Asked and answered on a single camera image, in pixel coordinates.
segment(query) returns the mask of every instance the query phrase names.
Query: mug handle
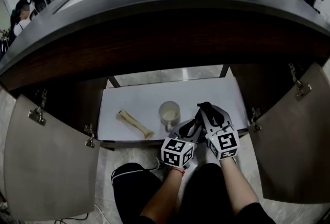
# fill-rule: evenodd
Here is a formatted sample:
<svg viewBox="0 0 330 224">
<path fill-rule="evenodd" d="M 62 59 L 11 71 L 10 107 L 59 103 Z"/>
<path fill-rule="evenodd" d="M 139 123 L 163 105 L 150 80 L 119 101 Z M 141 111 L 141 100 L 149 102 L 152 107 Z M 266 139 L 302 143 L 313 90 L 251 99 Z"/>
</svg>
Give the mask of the mug handle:
<svg viewBox="0 0 330 224">
<path fill-rule="evenodd" d="M 171 132 L 173 130 L 170 122 L 168 122 L 167 125 L 165 126 L 165 130 L 166 132 Z"/>
</svg>

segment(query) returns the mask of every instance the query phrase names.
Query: tile floor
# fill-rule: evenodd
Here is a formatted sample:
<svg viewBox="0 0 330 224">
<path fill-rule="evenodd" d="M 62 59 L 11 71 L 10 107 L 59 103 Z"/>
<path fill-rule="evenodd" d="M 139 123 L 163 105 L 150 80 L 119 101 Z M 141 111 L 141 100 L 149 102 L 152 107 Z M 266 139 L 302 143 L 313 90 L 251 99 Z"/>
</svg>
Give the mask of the tile floor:
<svg viewBox="0 0 330 224">
<path fill-rule="evenodd" d="M 325 72 L 330 72 L 330 67 L 326 66 Z M 207 66 L 207 67 L 193 67 L 182 69 L 171 69 L 162 71 L 153 71 L 146 73 L 136 73 L 129 75 L 116 76 L 121 86 L 147 84 L 157 82 L 170 82 L 179 80 L 189 80 L 198 78 L 212 78 L 220 75 L 222 66 Z M 3 145 L 6 137 L 6 132 L 9 124 L 11 112 L 14 107 L 15 100 L 9 96 L 4 90 L 0 90 L 0 157 L 3 157 Z M 240 140 L 240 150 L 237 156 L 237 162 L 243 174 L 250 182 L 253 189 L 256 191 L 265 211 L 272 217 L 276 223 L 316 223 L 317 220 L 324 214 L 330 207 L 330 204 L 316 204 L 316 205 L 301 205 L 271 201 L 262 197 L 260 176 L 257 167 L 257 162 L 249 135 L 246 135 Z M 201 155 L 206 146 L 199 146 L 195 153 L 195 157 L 191 162 L 191 167 L 187 170 L 184 176 L 183 185 L 179 196 L 182 196 L 185 182 L 189 179 L 190 174 L 194 168 L 201 163 Z M 119 166 L 136 162 L 140 163 L 144 168 L 152 168 L 156 165 L 155 157 L 160 157 L 159 148 L 129 148 L 129 149 L 116 149 L 110 151 L 101 148 L 98 158 L 97 176 L 96 176 L 96 190 L 95 190 L 95 203 L 102 209 L 107 219 L 111 224 L 121 223 L 120 217 L 117 212 L 116 204 L 113 197 L 113 188 L 111 185 L 111 173 Z M 206 161 L 212 163 L 219 163 L 215 160 L 210 152 L 207 152 Z M 155 172 L 162 180 L 164 178 L 164 171 L 159 170 Z M 0 166 L 0 177 L 3 171 Z M 0 190 L 2 191 L 3 185 L 0 181 Z M 54 223 L 54 221 L 38 221 L 31 223 Z M 89 218 L 84 221 L 88 223 L 106 223 L 98 209 L 95 207 L 94 212 L 91 212 Z"/>
</svg>

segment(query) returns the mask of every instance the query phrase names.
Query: white mug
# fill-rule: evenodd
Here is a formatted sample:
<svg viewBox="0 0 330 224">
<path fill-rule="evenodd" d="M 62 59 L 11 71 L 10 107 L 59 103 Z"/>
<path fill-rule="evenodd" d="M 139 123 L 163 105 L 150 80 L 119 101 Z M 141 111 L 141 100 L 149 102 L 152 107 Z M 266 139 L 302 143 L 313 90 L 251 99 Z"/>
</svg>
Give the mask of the white mug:
<svg viewBox="0 0 330 224">
<path fill-rule="evenodd" d="M 160 121 L 165 125 L 167 132 L 170 132 L 180 123 L 180 107 L 173 101 L 162 103 L 159 108 Z"/>
</svg>

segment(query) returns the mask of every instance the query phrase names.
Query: red bracelet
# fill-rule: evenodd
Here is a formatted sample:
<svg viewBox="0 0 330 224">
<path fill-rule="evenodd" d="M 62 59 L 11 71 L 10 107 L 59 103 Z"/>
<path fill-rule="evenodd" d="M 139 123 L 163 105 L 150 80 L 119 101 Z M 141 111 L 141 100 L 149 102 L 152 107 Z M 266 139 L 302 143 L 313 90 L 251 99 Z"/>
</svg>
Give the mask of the red bracelet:
<svg viewBox="0 0 330 224">
<path fill-rule="evenodd" d="M 182 171 L 180 171 L 179 169 L 176 169 L 176 168 L 172 168 L 171 170 L 176 170 L 176 171 L 182 173 L 182 176 L 184 176 L 184 174 L 185 174 L 185 171 L 182 172 Z"/>
</svg>

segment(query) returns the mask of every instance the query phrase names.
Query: beige bone-shaped object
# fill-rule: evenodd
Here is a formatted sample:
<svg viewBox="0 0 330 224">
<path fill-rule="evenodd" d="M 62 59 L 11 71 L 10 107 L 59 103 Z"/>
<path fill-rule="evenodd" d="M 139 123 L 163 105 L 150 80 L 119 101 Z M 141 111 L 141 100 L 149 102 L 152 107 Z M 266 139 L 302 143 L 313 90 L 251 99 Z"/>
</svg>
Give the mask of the beige bone-shaped object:
<svg viewBox="0 0 330 224">
<path fill-rule="evenodd" d="M 140 130 L 144 134 L 145 140 L 149 140 L 155 134 L 153 131 L 148 130 L 145 126 L 143 126 L 139 121 L 137 121 L 123 109 L 117 113 L 117 118 Z"/>
</svg>

